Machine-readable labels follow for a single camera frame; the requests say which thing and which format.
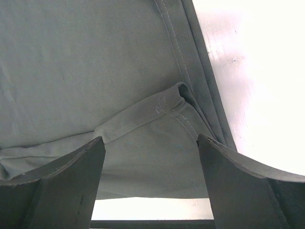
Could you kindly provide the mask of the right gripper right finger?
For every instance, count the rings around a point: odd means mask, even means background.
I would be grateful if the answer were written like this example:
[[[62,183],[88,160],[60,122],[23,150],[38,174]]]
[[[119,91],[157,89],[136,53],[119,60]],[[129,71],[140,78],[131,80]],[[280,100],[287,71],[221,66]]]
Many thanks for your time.
[[[282,171],[205,135],[198,148],[218,229],[303,229],[305,177]]]

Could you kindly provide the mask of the grey t shirt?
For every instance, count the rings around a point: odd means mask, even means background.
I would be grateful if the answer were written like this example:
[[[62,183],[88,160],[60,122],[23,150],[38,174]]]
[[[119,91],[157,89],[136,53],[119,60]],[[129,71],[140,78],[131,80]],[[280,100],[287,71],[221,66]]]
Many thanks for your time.
[[[97,199],[207,198],[197,139],[234,148],[190,0],[3,0],[0,178],[103,138]]]

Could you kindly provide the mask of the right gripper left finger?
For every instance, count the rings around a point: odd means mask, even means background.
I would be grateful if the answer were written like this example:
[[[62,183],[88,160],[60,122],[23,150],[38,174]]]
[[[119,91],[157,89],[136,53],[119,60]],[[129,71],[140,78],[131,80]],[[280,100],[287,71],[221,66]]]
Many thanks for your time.
[[[105,159],[101,137],[0,182],[2,229],[88,229]]]

